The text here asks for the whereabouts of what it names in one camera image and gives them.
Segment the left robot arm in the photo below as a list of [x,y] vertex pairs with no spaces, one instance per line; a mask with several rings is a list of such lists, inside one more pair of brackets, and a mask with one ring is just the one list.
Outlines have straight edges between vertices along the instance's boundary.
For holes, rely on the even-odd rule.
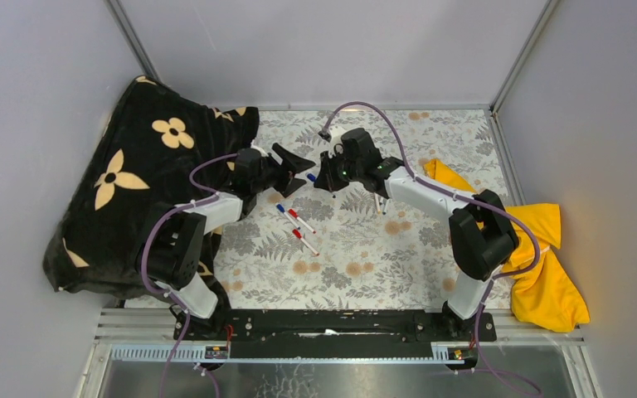
[[256,146],[222,155],[194,168],[222,164],[230,171],[228,187],[203,186],[207,197],[185,203],[155,204],[139,236],[134,262],[143,284],[194,317],[192,330],[203,340],[221,336],[224,319],[215,313],[219,298],[199,275],[204,238],[220,227],[239,221],[253,210],[256,197],[273,189],[288,197],[305,185],[298,175],[315,163],[274,143],[269,153]]

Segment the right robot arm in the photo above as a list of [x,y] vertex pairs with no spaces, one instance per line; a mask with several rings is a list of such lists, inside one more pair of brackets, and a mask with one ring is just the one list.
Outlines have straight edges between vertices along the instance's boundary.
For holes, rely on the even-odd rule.
[[359,182],[369,192],[447,223],[460,275],[446,301],[450,313],[442,328],[450,340],[464,341],[475,330],[473,316],[483,304],[493,273],[519,244],[499,196],[490,190],[459,191],[422,177],[399,158],[383,157],[365,129],[335,128],[318,135],[329,148],[320,155],[316,188],[337,192]]

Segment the yellow capped marker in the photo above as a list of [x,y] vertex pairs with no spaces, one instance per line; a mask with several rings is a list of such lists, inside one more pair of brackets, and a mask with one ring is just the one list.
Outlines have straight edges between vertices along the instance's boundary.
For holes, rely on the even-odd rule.
[[374,197],[374,202],[376,205],[376,213],[378,215],[381,215],[382,214],[381,198],[377,193],[374,193],[373,197]]

